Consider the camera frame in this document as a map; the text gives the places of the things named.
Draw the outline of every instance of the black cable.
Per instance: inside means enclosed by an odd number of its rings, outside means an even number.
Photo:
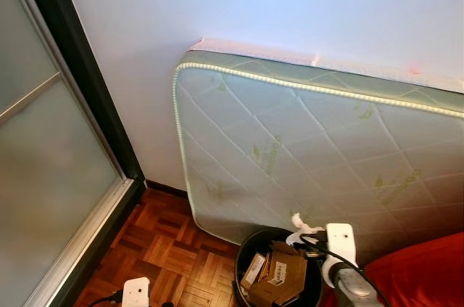
[[[123,290],[115,291],[115,293],[111,296],[107,296],[105,298],[99,298],[98,300],[95,300],[90,305],[88,305],[88,307],[94,307],[98,303],[105,302],[105,301],[114,301],[116,303],[121,303],[123,301]]]
[[[390,304],[390,302],[387,300],[387,298],[385,297],[385,295],[380,291],[380,289],[377,288],[377,286],[369,279],[366,277],[366,275],[364,274],[363,271],[361,271],[359,268],[357,268],[353,263],[349,262],[346,258],[344,258],[343,256],[340,256],[338,254],[335,254],[333,252],[331,252],[330,250],[327,250],[325,249],[324,247],[321,247],[320,245],[317,245],[317,244],[312,244],[311,242],[309,242],[308,240],[305,239],[305,237],[309,237],[311,238],[311,234],[301,234],[299,236],[299,238],[303,241],[303,243],[305,243],[307,246],[309,247],[315,247],[316,249],[318,249],[319,251],[322,251],[323,253],[326,253],[326,254],[329,254],[329,255],[332,255],[334,258],[338,258],[339,260],[345,262],[348,266],[350,266],[352,269],[354,269],[357,273],[360,274],[360,276],[362,278],[364,278],[364,280],[370,284],[371,287],[373,287],[373,289],[382,297],[382,300],[384,300],[385,304],[386,304],[386,307],[392,307],[392,305]]]

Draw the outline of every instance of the mattress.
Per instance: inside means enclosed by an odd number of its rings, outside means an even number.
[[[200,44],[175,69],[175,119],[199,227],[240,244],[261,226],[294,230],[291,215],[300,212],[311,226],[353,225],[361,263],[463,230],[459,81],[419,85],[410,71],[393,81],[373,67],[250,57],[234,46],[224,53]]]

